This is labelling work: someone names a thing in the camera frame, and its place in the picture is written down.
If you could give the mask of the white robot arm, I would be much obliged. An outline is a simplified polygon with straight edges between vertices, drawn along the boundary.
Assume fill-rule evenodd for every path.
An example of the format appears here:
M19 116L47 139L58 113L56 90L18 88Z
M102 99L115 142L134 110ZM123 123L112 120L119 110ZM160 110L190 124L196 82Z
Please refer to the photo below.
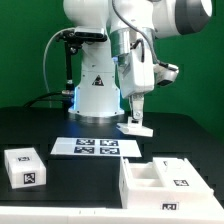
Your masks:
M154 40L201 31L211 0L63 0L74 24L71 43L83 52L81 81L74 89L73 117L143 119L144 95L175 80L178 67L158 59Z

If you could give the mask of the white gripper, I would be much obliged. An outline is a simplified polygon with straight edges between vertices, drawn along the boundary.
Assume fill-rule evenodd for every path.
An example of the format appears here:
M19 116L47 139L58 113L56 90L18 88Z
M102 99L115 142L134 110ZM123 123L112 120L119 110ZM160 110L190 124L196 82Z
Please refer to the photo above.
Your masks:
M132 115L135 120L143 118L143 93L154 89L154 70L152 55L145 52L145 60L141 61L141 51L132 50L125 57L125 64L118 67L120 90L123 98L132 96Z

